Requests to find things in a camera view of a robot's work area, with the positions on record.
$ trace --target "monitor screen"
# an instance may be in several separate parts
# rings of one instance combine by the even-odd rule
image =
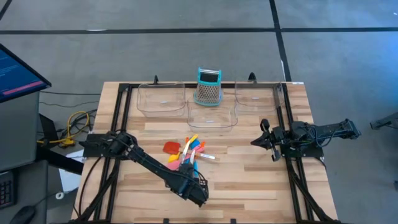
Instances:
[[[0,45],[0,103],[50,86],[49,81]]]

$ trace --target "clear plastic bin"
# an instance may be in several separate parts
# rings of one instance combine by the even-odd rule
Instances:
[[[235,82],[238,112],[262,113],[274,111],[284,104],[281,83]]]
[[[185,112],[185,84],[141,84],[137,109],[146,117],[182,116]]]
[[[188,101],[187,123],[193,132],[228,132],[238,123],[236,101],[223,99],[218,106]]]

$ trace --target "computer mouse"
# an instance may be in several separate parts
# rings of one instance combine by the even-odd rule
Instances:
[[[29,224],[35,216],[36,209],[34,206],[22,207],[12,218],[10,224]]]

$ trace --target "wooden table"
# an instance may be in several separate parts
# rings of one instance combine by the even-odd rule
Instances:
[[[111,127],[118,82],[104,83],[95,133],[106,133]],[[312,114],[305,87],[302,83],[287,83],[294,120],[312,123]],[[225,88],[224,97],[234,97],[234,89]],[[187,89],[187,96],[193,93]],[[121,114],[126,96],[122,99]],[[205,153],[220,158],[219,162],[199,159],[198,170],[208,179],[210,197],[206,205],[198,208],[193,202],[182,200],[164,186],[164,181],[139,164],[123,161],[119,173],[112,222],[162,223],[169,218],[172,223],[292,223],[295,222],[291,191],[284,159],[273,162],[271,151],[251,146],[250,141],[261,135],[259,122],[270,121],[278,126],[276,111],[262,115],[240,114],[238,123],[227,133],[197,133],[206,141]],[[147,118],[137,109],[137,89],[134,89],[128,116],[127,131],[138,139],[139,145],[163,164],[169,155],[162,152],[166,141],[183,144],[192,136],[186,117]],[[78,206],[81,186],[96,159],[85,161],[83,175],[76,198]],[[82,210],[97,194],[103,169],[102,159],[88,179],[83,195]],[[337,218],[330,192],[328,177],[322,164],[312,158],[303,159],[308,189],[322,209]],[[306,218],[303,198],[299,192],[302,217]],[[103,200],[101,217],[104,218],[108,194]]]

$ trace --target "keyboard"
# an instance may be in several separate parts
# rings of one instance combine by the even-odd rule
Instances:
[[[0,209],[15,205],[17,200],[16,181],[14,172],[0,173]]]

